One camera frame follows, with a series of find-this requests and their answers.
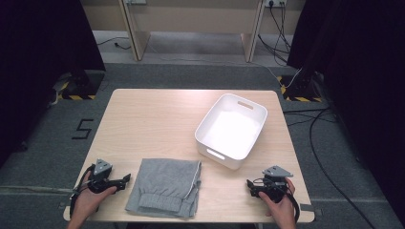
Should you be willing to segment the black curtain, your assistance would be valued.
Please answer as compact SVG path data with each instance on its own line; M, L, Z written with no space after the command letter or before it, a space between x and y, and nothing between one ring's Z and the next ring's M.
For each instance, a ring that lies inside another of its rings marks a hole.
M305 0L288 64L332 101L405 226L405 0Z
M64 73L105 69L80 0L0 0L0 167Z

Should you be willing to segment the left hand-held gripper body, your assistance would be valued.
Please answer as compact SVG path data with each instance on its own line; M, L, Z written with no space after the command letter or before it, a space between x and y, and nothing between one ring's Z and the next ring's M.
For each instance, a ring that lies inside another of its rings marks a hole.
M102 193L115 184L108 177L112 172L113 165L98 158L88 178L88 188L96 194Z

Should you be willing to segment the white plastic bin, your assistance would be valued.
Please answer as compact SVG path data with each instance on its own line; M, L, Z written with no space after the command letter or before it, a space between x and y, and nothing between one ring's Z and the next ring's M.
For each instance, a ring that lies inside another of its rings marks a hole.
M237 170L255 145L267 118L267 109L236 94L223 94L195 132L198 152Z

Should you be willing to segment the person's left hand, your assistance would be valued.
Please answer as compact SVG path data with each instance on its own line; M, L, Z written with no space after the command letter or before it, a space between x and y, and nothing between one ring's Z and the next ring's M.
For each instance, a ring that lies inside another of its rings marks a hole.
M78 198L75 202L75 208L71 216L71 222L83 223L91 214L93 214L100 203L117 190L116 187L107 188L101 193L92 192L87 184L80 188Z

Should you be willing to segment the grey pants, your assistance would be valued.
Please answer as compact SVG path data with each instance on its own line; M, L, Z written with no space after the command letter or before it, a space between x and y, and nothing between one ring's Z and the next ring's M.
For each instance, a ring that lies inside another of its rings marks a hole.
M144 158L125 210L146 217L193 218L201 169L199 160Z

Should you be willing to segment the person's right hand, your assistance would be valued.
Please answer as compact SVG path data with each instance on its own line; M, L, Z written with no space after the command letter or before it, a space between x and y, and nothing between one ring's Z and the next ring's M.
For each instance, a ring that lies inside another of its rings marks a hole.
M295 222L294 206L288 196L284 196L280 202L275 203L267 194L260 192L259 195L261 200L266 204L268 208L266 212L267 217L272 217L275 223L281 221Z

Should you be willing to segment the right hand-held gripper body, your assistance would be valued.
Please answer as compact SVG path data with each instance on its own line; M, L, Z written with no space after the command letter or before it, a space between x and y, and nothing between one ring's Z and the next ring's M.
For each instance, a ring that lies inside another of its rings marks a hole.
M259 190L267 194L273 202L280 202L288 190L286 178L293 177L293 174L278 165L264 169L262 174L263 185Z

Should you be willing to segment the stand base with hazard tape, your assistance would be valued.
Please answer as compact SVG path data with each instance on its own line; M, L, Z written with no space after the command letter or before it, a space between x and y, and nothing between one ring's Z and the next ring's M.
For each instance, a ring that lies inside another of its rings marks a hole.
M93 100L104 79L105 72L86 72L82 78L68 76L58 92L59 99Z
M300 79L297 74L277 76L284 100L321 102L322 96L311 79Z

